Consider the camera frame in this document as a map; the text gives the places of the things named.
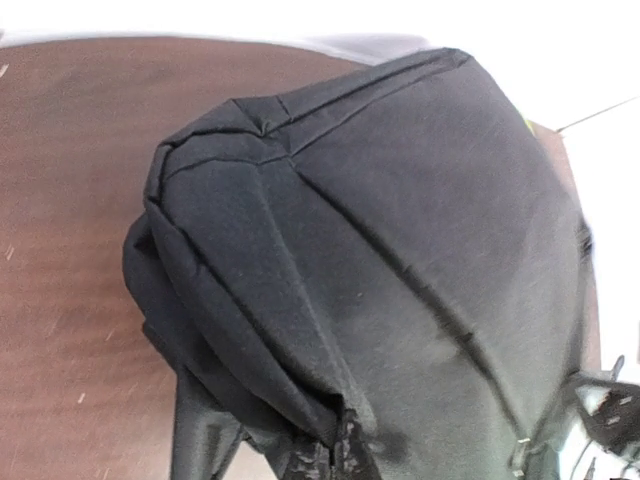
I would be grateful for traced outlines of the black student bag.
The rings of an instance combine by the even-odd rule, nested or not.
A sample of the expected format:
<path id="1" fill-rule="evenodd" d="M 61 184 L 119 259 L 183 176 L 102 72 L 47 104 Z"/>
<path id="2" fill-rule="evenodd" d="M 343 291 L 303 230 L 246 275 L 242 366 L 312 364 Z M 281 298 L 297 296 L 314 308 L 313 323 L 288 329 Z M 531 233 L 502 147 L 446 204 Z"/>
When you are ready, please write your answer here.
<path id="1" fill-rule="evenodd" d="M 144 332 L 278 478 L 559 477 L 590 232 L 468 53 L 227 101 L 143 203 Z"/>

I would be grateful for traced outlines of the green plate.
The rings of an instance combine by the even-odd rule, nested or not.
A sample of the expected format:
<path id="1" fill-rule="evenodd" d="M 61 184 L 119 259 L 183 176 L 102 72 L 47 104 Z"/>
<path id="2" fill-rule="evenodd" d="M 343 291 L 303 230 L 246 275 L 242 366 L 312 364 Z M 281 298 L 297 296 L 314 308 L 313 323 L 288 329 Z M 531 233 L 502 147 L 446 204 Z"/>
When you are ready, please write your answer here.
<path id="1" fill-rule="evenodd" d="M 527 119 L 526 117 L 523 117 L 524 123 L 527 126 L 527 128 L 529 129 L 529 131 L 531 132 L 531 134 L 535 137 L 536 136 L 536 132 L 535 132 L 535 128 L 533 126 L 533 123 Z"/>

